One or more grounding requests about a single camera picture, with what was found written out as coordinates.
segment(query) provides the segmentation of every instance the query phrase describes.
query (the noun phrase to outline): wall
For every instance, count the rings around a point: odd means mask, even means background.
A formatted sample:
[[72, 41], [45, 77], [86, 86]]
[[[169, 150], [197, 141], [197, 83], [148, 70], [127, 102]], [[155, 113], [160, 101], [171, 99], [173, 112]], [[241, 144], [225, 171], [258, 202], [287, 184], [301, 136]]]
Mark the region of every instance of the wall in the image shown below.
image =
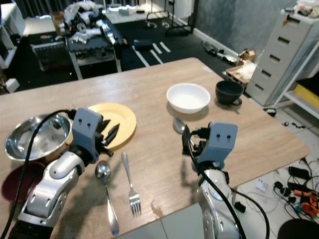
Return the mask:
[[280, 10], [297, 0], [199, 0], [196, 28], [236, 52], [264, 50]]

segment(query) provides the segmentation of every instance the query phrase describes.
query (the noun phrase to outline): fork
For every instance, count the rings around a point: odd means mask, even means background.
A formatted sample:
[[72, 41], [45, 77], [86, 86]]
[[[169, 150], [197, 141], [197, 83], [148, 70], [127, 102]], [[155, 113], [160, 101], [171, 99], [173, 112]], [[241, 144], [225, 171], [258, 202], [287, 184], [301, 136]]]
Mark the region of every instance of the fork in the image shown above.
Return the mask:
[[137, 191], [133, 188], [131, 176], [130, 176], [130, 169], [129, 169], [129, 160], [128, 155], [125, 152], [121, 154], [122, 162], [124, 164], [126, 173], [128, 175], [129, 183], [130, 183], [130, 192], [129, 192], [129, 200], [130, 206], [134, 217], [138, 217], [141, 215], [141, 201], [140, 196]]

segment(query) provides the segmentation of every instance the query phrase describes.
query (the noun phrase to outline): white bowl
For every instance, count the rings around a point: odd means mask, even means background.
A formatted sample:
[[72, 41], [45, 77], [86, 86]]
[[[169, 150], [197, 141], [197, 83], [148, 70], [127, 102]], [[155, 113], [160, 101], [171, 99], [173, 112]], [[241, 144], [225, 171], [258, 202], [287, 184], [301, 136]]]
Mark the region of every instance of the white bowl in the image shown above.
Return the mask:
[[170, 87], [166, 97], [174, 110], [184, 114], [199, 112], [210, 102], [210, 94], [204, 87], [190, 83]]

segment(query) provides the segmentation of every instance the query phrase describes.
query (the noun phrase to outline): black cup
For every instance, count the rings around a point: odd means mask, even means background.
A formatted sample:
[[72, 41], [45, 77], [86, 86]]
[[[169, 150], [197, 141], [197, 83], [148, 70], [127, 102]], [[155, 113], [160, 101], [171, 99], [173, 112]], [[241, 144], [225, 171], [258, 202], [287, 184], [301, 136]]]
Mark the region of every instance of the black cup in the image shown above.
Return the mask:
[[239, 106], [243, 103], [239, 97], [244, 92], [244, 88], [236, 82], [220, 81], [216, 84], [215, 92], [218, 102], [222, 105]]

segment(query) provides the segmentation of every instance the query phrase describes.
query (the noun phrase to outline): stainless steel bowl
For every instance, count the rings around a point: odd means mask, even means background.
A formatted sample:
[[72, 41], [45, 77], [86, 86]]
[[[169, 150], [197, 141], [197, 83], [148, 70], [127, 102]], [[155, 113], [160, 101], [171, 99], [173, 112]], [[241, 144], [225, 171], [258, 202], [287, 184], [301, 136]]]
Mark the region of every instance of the stainless steel bowl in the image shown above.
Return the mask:
[[[39, 115], [18, 124], [5, 141], [4, 151], [13, 160], [24, 161], [31, 136], [41, 120]], [[50, 118], [34, 138], [30, 161], [42, 159], [59, 150], [71, 133], [71, 121], [61, 115]]]

